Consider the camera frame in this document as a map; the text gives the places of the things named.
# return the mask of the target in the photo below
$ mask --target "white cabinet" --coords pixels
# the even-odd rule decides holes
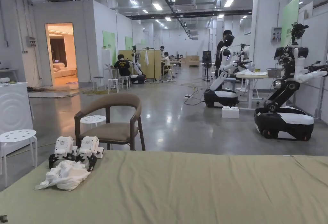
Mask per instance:
[[[18,129],[33,129],[27,83],[22,82],[0,87],[0,134]],[[5,153],[9,154],[28,144],[28,140],[8,143]]]

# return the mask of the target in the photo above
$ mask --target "white box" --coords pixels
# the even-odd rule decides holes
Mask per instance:
[[[238,107],[222,107],[222,118],[239,118],[239,109]]]

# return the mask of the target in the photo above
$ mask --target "brown chair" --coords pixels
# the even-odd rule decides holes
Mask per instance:
[[[130,123],[110,123],[111,106],[131,106],[135,108],[135,113],[130,119]],[[105,108],[106,124],[97,126],[81,134],[80,120],[82,117]],[[138,96],[130,93],[113,93],[106,95],[88,105],[74,116],[76,144],[81,147],[81,140],[85,136],[97,136],[100,143],[107,143],[107,149],[110,150],[110,144],[125,145],[130,144],[131,151],[135,150],[135,137],[140,132],[142,150],[145,151],[145,141],[141,126],[141,100]]]

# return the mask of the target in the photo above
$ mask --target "green panel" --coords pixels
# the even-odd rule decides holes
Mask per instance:
[[[282,26],[282,44],[285,47],[291,43],[292,23],[297,22],[299,17],[299,0],[292,0],[286,5],[283,12],[283,26]]]
[[[133,38],[125,36],[125,49],[132,50]]]
[[[112,64],[115,64],[117,56],[116,56],[116,41],[115,34],[107,31],[103,31],[103,39],[104,39],[104,47],[109,48],[112,52]]]

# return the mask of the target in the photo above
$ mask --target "white t-shirt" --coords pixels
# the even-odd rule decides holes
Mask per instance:
[[[169,65],[169,58],[168,57],[165,57],[165,65]]]

